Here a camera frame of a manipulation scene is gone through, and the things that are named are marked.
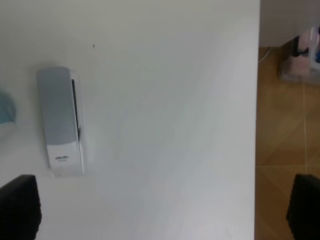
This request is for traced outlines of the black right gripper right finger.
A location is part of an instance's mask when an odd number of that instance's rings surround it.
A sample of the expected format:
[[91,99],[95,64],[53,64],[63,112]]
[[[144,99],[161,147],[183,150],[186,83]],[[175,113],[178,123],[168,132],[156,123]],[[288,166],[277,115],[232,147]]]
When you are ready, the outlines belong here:
[[297,174],[293,181],[286,220],[295,240],[320,238],[320,179]]

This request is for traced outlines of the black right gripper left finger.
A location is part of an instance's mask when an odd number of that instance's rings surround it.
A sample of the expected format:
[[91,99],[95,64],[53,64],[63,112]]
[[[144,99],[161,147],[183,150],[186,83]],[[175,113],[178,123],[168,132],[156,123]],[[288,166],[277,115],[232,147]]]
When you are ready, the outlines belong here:
[[42,221],[35,175],[22,174],[0,188],[0,238],[34,240]]

